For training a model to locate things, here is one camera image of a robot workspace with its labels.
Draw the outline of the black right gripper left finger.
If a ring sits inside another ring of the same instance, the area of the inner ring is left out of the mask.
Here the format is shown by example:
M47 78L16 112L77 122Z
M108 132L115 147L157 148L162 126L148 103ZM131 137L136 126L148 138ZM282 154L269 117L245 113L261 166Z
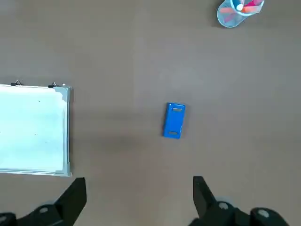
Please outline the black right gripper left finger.
M2 226L72 226L87 203L85 178L77 178L51 204L37 207L28 215L17 218L12 212L0 214Z

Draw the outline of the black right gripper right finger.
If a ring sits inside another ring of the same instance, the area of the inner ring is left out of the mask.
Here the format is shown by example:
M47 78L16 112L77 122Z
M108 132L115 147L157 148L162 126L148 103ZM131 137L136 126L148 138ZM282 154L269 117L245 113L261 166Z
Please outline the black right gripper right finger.
M190 226L289 226L276 211L253 208L249 213L217 200L202 176L193 177L193 201L198 213Z

